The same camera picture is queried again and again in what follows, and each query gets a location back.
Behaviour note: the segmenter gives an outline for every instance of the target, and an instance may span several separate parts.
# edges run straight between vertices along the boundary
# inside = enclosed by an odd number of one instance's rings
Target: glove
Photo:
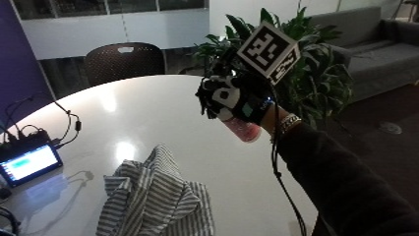
[[[208,118],[227,120],[232,116],[244,122],[260,125],[264,114],[274,103],[264,81],[251,77],[210,77],[202,81],[196,96],[202,104],[202,114]]]

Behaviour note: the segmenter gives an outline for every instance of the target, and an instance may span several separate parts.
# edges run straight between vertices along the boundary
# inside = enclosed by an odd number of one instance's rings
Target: small display screen
[[[44,145],[1,162],[0,165],[9,179],[18,181],[57,162],[50,146]]]

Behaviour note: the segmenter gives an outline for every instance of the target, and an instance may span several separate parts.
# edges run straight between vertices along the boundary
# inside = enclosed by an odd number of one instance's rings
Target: purple wall
[[[38,62],[10,2],[0,0],[0,124],[1,121],[2,123],[6,121],[4,114],[6,105],[37,91],[49,94]],[[20,120],[48,103],[46,100],[26,102],[13,119]]]

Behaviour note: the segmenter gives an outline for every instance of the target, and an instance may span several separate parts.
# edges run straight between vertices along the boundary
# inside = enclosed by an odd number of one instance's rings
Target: striped cloth
[[[206,186],[182,179],[163,145],[143,163],[123,161],[114,175],[105,176],[105,191],[97,236],[214,234]]]

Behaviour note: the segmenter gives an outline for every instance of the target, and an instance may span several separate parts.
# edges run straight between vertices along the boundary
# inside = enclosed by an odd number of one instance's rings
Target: monitor
[[[0,162],[0,173],[13,188],[62,165],[50,144],[33,147],[29,151],[9,156]]]

